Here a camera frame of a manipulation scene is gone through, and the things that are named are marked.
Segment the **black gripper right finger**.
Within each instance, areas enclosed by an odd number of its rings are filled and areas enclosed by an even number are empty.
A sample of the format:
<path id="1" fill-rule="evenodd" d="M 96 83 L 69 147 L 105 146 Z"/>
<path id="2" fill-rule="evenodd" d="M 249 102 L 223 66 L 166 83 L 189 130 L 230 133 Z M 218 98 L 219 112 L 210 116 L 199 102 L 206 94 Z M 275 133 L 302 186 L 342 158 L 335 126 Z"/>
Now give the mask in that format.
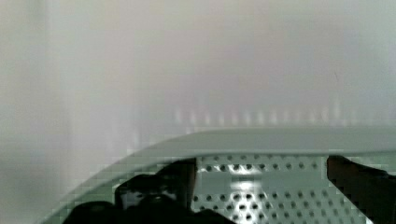
<path id="1" fill-rule="evenodd" d="M 374 224 L 395 224 L 395 176 L 331 155 L 326 160 L 327 178 Z"/>

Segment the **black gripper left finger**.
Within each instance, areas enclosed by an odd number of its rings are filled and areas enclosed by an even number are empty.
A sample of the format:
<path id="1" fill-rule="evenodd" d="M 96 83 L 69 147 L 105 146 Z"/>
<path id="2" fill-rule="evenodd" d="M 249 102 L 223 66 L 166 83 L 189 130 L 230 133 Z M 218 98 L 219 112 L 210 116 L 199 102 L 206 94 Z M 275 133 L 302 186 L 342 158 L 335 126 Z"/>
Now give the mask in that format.
<path id="1" fill-rule="evenodd" d="M 196 175 L 195 158 L 172 162 L 119 185 L 112 203 L 75 206 L 62 224 L 235 224 L 213 210 L 191 209 Z"/>

